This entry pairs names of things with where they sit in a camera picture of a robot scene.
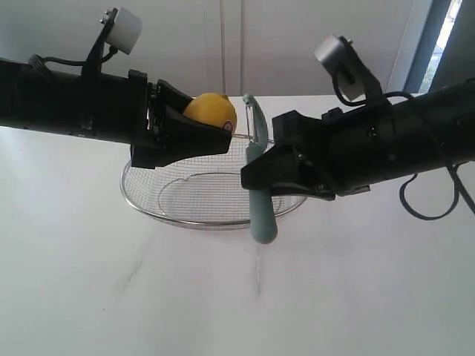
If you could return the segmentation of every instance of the black cable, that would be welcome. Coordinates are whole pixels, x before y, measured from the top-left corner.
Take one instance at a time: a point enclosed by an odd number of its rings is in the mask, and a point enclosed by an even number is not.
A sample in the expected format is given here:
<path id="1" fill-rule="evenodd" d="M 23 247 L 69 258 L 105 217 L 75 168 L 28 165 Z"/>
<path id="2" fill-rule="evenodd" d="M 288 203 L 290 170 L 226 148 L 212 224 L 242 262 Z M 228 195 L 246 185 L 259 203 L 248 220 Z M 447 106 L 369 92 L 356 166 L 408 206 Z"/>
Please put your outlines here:
<path id="1" fill-rule="evenodd" d="M 335 72 L 334 75 L 332 75 L 332 84 L 333 84 L 333 89 L 335 91 L 335 94 L 338 97 L 338 99 L 341 101 L 341 103 L 343 103 L 346 106 L 350 106 L 350 107 L 366 105 L 366 99 L 360 100 L 358 102 L 350 102 L 350 101 L 346 100 L 343 97 L 343 94 L 341 93 L 340 87 L 338 85 L 337 74 L 338 74 L 338 71 Z M 415 211 L 409 205 L 409 203 L 407 202 L 407 200 L 405 198 L 406 187 L 407 187 L 407 185 L 409 185 L 409 183 L 411 183 L 412 181 L 414 181 L 417 178 L 417 174 L 414 174 L 412 176 L 412 178 L 410 178 L 406 183 L 404 183 L 401 186 L 401 188 L 399 189 L 399 199 L 401 200 L 402 206 L 404 206 L 404 208 L 406 209 L 406 211 L 409 214 L 413 215 L 414 217 L 416 217 L 418 219 L 421 219 L 421 220 L 438 220 L 438 219 L 441 219 L 443 217 L 446 217 L 447 215 L 449 215 L 452 212 L 452 210 L 455 209 L 455 207 L 457 206 L 457 204 L 459 202 L 459 194 L 460 194 L 460 195 L 462 195 L 462 198 L 464 199 L 465 203 L 468 205 L 468 207 L 470 208 L 472 213 L 475 214 L 475 202 L 472 199 L 472 197 L 470 196 L 470 194 L 468 193 L 465 186 L 463 185 L 463 183 L 462 183 L 462 181 L 461 181 L 461 179 L 460 179 L 460 177 L 457 173 L 457 170 L 458 170 L 460 165 L 455 165 L 454 166 L 453 162 L 452 162 L 452 159 L 448 155 L 445 154 L 441 142 L 437 139 L 436 134 L 433 132 L 432 125 L 430 124 L 430 120 L 428 118 L 427 113 L 424 110 L 420 110 L 420 107 L 417 104 L 414 96 L 412 96 L 409 93 L 405 93 L 404 91 L 393 91 L 393 92 L 390 92 L 390 93 L 386 93 L 384 96 L 386 98 L 393 98 L 393 97 L 398 97 L 398 96 L 406 98 L 406 100 L 412 106 L 413 110 L 417 113 L 417 116 L 421 119 L 425 130 L 429 133 L 430 139 L 434 143 L 434 145 L 437 149 L 438 155 L 443 159 L 444 166 L 445 166 L 445 168 L 447 168 L 447 172 L 449 173 L 449 175 L 451 176 L 451 179 L 453 181 L 453 202 L 452 202 L 452 205 L 450 206 L 450 208 L 445 213 L 443 213 L 442 215 L 439 215 L 437 217 L 427 217 L 427 216 L 422 215 L 422 214 L 418 213 L 417 211 Z"/>
<path id="2" fill-rule="evenodd" d="M 118 52 L 117 48 L 110 46 L 109 53 L 101 58 L 101 63 L 104 63 L 112 58 L 114 54 Z M 61 65 L 69 65 L 72 67 L 81 67 L 86 64 L 86 61 L 70 61 L 67 59 L 61 59 L 57 57 L 41 57 L 37 54 L 33 54 L 28 60 L 28 64 L 33 68 L 41 72 L 49 80 L 54 79 L 53 72 L 46 66 L 47 62 L 59 63 Z"/>

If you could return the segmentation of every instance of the yellow lemon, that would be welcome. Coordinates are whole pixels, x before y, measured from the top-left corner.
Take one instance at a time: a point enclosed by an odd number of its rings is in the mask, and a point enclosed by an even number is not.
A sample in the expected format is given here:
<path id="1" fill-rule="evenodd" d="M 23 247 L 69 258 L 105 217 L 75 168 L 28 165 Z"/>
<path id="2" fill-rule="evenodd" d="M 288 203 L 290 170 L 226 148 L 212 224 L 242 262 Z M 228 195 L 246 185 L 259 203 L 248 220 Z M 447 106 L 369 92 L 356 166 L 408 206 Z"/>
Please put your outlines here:
<path id="1" fill-rule="evenodd" d="M 188 104 L 183 115 L 202 124 L 216 126 L 232 133 L 235 132 L 238 123 L 235 107 L 225 94 L 201 94 Z"/>

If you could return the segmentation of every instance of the white tabletop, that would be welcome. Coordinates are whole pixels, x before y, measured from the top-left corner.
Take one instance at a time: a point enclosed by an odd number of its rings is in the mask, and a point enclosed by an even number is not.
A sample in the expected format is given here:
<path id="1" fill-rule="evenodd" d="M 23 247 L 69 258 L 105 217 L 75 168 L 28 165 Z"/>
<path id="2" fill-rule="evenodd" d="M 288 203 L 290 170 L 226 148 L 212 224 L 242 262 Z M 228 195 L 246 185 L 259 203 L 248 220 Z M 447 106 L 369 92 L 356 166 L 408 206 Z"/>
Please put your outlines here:
<path id="1" fill-rule="evenodd" d="M 244 128 L 244 111 L 235 99 Z M 266 97 L 268 119 L 333 96 Z M 258 246 L 128 206 L 128 146 L 0 129 L 0 355 L 470 355 L 475 221 L 404 179 L 307 200 Z M 475 195 L 475 167 L 460 170 Z M 451 203 L 443 170 L 408 188 Z"/>

